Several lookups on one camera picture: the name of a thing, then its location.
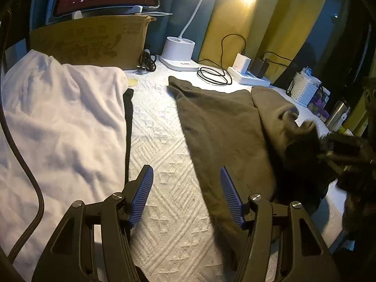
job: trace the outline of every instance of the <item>perforated white plastic basket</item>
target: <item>perforated white plastic basket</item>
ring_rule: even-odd
[[[291,97],[300,105],[307,107],[310,100],[315,95],[318,87],[313,84],[311,80],[304,77],[300,73],[296,73],[293,82],[291,82],[288,90],[291,90]]]

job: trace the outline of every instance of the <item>brown fabric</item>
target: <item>brown fabric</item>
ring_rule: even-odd
[[[209,214],[238,260],[247,232],[231,219],[219,180],[221,167],[230,166],[238,180],[269,201],[289,203],[299,197],[306,209],[317,209],[329,182],[324,182],[322,189],[305,175],[305,168],[311,169],[312,156],[301,160],[301,151],[308,148],[312,153],[318,148],[317,131],[313,122],[296,125],[298,110],[293,104],[265,87],[253,87],[251,93],[241,90],[226,94],[169,77],[168,89],[176,99]],[[301,173],[293,177],[286,168],[296,169],[296,158],[301,161]]]

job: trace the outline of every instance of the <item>white cloth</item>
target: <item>white cloth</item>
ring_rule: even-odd
[[[42,222],[14,263],[26,281],[73,201],[99,202],[123,189],[127,88],[119,68],[60,65],[36,51],[2,78],[8,126],[46,204]],[[0,144],[0,245],[8,254],[38,201],[2,132]]]

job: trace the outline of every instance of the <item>ribbed blue rubber pad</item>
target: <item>ribbed blue rubber pad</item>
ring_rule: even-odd
[[[152,189],[153,179],[154,171],[151,167],[149,167],[145,173],[144,178],[142,178],[140,186],[138,187],[135,197],[133,198],[131,203],[132,211],[130,213],[129,222],[132,225],[132,228],[141,219],[147,198],[149,197],[150,190]]]
[[[221,184],[224,197],[226,198],[227,205],[229,206],[232,220],[241,228],[244,226],[243,218],[243,205],[240,201],[238,193],[228,175],[226,169],[221,168]]]

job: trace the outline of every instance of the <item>blue curtain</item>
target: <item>blue curtain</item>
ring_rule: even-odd
[[[146,43],[151,46],[153,54],[161,54],[166,37],[179,36],[187,24],[199,0],[160,0],[157,11],[173,13],[166,17],[157,17],[157,21],[151,22],[148,28]],[[188,27],[183,37],[196,43],[193,51],[193,60],[197,60],[204,41],[206,29],[213,11],[215,0],[204,0]]]

